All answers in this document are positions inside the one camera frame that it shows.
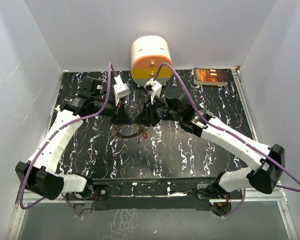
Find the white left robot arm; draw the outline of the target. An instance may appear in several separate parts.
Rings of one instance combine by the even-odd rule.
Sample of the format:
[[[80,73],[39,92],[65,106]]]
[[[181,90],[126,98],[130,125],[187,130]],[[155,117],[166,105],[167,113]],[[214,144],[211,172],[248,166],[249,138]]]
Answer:
[[[57,174],[57,166],[68,143],[89,116],[114,116],[123,109],[121,99],[129,95],[127,84],[117,75],[113,87],[102,81],[84,77],[79,88],[68,94],[56,107],[52,127],[26,162],[19,162],[15,171],[26,190],[43,198],[55,200],[60,194],[76,193],[87,200],[93,195],[92,181],[80,174]]]

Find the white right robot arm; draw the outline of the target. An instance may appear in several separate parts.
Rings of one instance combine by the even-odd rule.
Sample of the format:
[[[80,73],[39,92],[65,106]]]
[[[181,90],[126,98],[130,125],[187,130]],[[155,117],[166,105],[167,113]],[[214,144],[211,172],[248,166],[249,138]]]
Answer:
[[[212,112],[203,108],[198,114],[187,95],[147,99],[142,112],[134,122],[154,127],[159,121],[178,122],[183,130],[197,137],[213,142],[246,163],[236,171],[220,173],[212,183],[213,194],[223,199],[230,192],[254,188],[263,194],[271,194],[279,181],[285,165],[285,150],[279,144],[268,146],[259,143],[224,124]]]

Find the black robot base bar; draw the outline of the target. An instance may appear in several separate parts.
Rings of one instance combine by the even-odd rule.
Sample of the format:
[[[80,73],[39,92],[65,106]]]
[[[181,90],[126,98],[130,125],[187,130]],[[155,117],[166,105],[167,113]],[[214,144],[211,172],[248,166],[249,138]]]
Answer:
[[[231,203],[243,195],[223,193],[212,177],[93,179],[92,202],[96,211],[119,209],[195,209],[231,211]]]

